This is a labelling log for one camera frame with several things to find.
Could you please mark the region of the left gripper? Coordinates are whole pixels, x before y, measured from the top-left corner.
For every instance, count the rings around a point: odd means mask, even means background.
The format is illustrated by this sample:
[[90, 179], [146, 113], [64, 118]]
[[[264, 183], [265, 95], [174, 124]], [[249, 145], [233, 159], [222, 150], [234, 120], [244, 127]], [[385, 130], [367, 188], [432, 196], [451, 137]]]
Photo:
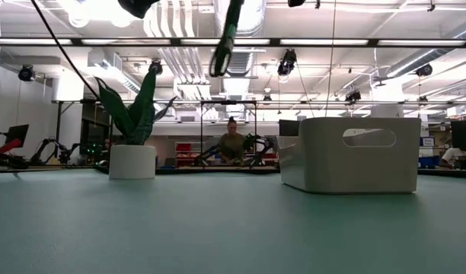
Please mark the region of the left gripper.
[[143, 19], [154, 3], [161, 0], [117, 0], [120, 7], [135, 18]]

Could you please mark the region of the blue storage bins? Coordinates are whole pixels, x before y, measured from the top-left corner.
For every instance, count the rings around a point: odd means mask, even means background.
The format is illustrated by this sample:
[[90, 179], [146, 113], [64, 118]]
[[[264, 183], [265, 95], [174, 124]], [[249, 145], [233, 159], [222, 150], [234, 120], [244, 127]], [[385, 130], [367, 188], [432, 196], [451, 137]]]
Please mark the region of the blue storage bins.
[[439, 166], [440, 157], [439, 156], [426, 156], [419, 157], [418, 165], [422, 169], [434, 169]]

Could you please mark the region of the white plastic storage bin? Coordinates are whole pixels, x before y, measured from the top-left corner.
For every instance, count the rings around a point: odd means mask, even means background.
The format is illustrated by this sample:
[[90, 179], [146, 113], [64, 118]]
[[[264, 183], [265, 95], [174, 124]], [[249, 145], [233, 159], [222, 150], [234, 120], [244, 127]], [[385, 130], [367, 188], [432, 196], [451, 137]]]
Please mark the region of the white plastic storage bin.
[[283, 184], [306, 193], [413, 193], [421, 121], [318, 117], [277, 138]]

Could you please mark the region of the silver ribbed ventilation duct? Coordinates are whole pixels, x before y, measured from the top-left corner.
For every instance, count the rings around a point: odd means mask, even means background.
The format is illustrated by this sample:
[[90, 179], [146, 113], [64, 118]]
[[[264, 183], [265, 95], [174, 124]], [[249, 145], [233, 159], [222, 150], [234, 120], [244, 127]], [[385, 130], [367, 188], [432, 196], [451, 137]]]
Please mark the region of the silver ribbed ventilation duct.
[[213, 0], [219, 43], [209, 63], [209, 75], [243, 77], [252, 69], [250, 48], [234, 49], [239, 38], [258, 37], [263, 29], [267, 0]]

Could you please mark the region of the green artificial plant leaves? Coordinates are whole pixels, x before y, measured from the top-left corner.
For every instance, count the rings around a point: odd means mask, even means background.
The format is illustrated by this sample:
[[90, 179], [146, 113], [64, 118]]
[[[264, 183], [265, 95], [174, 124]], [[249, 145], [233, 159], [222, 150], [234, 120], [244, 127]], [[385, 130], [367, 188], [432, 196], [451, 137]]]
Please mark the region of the green artificial plant leaves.
[[154, 103], [156, 78], [157, 70], [151, 68], [135, 100], [127, 107], [114, 89], [109, 87], [103, 79], [95, 77], [101, 104], [112, 117], [127, 145], [144, 145], [152, 134], [154, 123], [167, 114], [177, 98], [171, 98], [164, 109], [157, 112]]

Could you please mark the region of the white round plant pot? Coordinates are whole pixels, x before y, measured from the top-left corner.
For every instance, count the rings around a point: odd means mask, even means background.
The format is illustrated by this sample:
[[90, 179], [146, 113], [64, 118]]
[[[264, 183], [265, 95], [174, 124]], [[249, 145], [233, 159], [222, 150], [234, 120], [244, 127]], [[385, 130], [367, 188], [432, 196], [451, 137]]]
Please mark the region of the white round plant pot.
[[114, 145], [110, 150], [111, 180], [154, 179], [157, 151], [149, 145]]

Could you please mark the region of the black computer monitor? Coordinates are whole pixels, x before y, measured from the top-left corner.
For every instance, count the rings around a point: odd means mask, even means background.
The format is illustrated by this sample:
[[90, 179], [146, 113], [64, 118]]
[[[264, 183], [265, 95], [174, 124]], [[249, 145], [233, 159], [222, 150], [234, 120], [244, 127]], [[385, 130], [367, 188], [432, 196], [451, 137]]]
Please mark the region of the black computer monitor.
[[18, 148], [23, 147], [25, 139], [27, 137], [28, 129], [28, 124], [10, 127], [5, 135], [5, 144], [7, 145], [10, 143], [14, 143], [15, 141], [18, 141]]
[[300, 121], [297, 120], [279, 120], [279, 136], [295, 137], [298, 136]]
[[452, 146], [455, 148], [466, 148], [466, 120], [452, 121]]

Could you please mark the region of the black overhead frame bar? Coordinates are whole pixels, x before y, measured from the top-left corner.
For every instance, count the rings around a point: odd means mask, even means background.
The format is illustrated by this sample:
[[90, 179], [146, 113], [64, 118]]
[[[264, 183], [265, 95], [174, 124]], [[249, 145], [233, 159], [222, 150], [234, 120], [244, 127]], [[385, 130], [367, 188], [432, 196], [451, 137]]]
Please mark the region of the black overhead frame bar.
[[[219, 38], [154, 38], [154, 37], [108, 37], [108, 38], [59, 38], [63, 46], [98, 46], [98, 47], [213, 47], [219, 44]], [[0, 37], [0, 46], [55, 46], [56, 41], [50, 37]], [[308, 47], [308, 48], [414, 48], [466, 49], [466, 39], [355, 39], [355, 38], [237, 38], [235, 46], [239, 47]]]

